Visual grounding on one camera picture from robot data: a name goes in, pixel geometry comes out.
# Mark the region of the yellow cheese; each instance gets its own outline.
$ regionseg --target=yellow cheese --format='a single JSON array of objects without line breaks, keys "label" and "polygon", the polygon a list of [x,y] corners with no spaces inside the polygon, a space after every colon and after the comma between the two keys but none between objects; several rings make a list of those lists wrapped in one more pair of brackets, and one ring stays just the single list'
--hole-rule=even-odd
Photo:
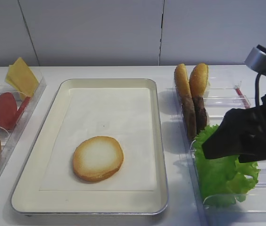
[{"label": "yellow cheese", "polygon": [[32,97],[39,85],[35,75],[21,57],[19,57],[13,65],[8,67],[5,82],[19,92],[24,93],[20,94],[21,99],[24,99],[25,96]]}]

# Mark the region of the metal tray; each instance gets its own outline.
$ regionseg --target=metal tray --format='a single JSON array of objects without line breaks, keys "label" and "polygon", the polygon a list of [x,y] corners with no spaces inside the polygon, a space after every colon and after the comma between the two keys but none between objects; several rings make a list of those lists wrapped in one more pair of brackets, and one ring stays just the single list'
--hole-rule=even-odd
[{"label": "metal tray", "polygon": [[[75,148],[94,136],[119,141],[124,162],[98,183],[71,168]],[[148,79],[63,82],[11,198],[24,214],[146,214],[168,201],[157,88]]]}]

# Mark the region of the green lettuce leaf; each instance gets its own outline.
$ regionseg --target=green lettuce leaf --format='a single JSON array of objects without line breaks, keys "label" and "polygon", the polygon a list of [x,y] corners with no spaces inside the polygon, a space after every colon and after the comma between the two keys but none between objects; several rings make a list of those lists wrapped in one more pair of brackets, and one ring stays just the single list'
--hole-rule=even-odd
[{"label": "green lettuce leaf", "polygon": [[195,161],[198,172],[199,188],[206,205],[227,207],[246,199],[249,190],[258,183],[257,162],[239,163],[238,155],[219,159],[206,159],[202,144],[218,129],[206,126],[195,138]]}]

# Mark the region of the clear plastic bin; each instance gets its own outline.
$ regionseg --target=clear plastic bin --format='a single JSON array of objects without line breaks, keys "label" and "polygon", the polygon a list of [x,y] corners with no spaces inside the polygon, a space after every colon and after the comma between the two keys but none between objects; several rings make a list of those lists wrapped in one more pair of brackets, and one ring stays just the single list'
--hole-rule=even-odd
[{"label": "clear plastic bin", "polygon": [[[1,140],[1,152],[0,152],[0,175],[2,174],[18,140],[20,139],[24,128],[26,127],[38,101],[40,100],[43,91],[46,87],[46,82],[38,69],[32,69],[34,75],[39,81],[39,86],[37,87],[33,97],[31,97],[27,107],[25,108],[23,114],[18,119],[16,126],[13,130],[7,131],[4,128],[0,127],[0,140]],[[16,99],[17,106],[22,103],[20,99],[19,92],[17,92],[10,85],[0,85],[0,95],[5,92],[10,92]]]},{"label": "clear plastic bin", "polygon": [[[210,89],[207,96],[204,97],[206,111],[209,115],[209,124],[220,124],[225,113],[232,108],[250,108],[255,106],[254,98],[247,98],[240,91],[241,82],[233,83],[231,79],[219,77],[214,78],[218,84],[209,80]],[[266,161],[259,161],[258,167],[261,169],[258,177],[258,184],[247,194],[217,194],[202,199],[198,184],[198,175],[195,164],[194,150],[191,149],[186,135],[186,127],[183,120],[184,115],[181,109],[181,99],[176,92],[175,84],[173,88],[175,104],[177,108],[177,117],[174,118],[181,126],[184,148],[186,150],[186,159],[188,161],[191,174],[192,185],[195,193],[196,204],[200,215],[201,225],[206,226],[223,226],[230,225],[232,222],[252,222],[254,219],[266,219]],[[235,204],[226,208],[217,208],[209,205],[214,199],[228,198],[238,200],[239,196],[245,196],[243,202],[236,201]]]}]

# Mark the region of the black cable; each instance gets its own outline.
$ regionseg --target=black cable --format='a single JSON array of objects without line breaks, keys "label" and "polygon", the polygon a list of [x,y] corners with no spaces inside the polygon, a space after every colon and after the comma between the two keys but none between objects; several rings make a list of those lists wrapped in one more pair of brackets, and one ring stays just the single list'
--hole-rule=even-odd
[{"label": "black cable", "polygon": [[257,117],[259,118],[259,122],[261,124],[263,132],[266,134],[266,121],[262,115],[261,109],[260,109],[260,95],[259,95],[259,81],[260,81],[261,74],[258,73],[256,76],[255,81],[255,103],[256,103],[256,112]]}]

